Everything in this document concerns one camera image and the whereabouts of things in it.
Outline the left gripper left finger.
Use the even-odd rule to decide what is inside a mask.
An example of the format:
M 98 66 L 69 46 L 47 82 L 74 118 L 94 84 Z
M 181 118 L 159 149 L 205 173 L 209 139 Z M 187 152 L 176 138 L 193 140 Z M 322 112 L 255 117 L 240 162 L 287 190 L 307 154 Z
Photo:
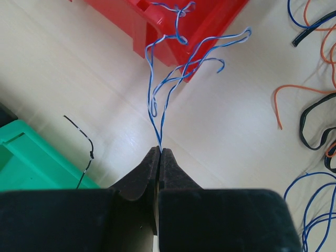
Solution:
M 125 201 L 139 203 L 148 216 L 154 235 L 158 234 L 156 201 L 160 171 L 160 148 L 150 148 L 143 160 L 128 174 L 109 186 Z

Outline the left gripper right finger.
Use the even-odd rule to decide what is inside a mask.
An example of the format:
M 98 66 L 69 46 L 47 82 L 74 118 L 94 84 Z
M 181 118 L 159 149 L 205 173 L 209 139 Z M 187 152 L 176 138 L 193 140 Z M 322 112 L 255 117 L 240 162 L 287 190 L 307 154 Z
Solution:
M 179 228 L 202 217 L 199 193 L 203 189 L 178 165 L 171 149 L 161 152 L 157 184 L 158 234 L 166 225 Z

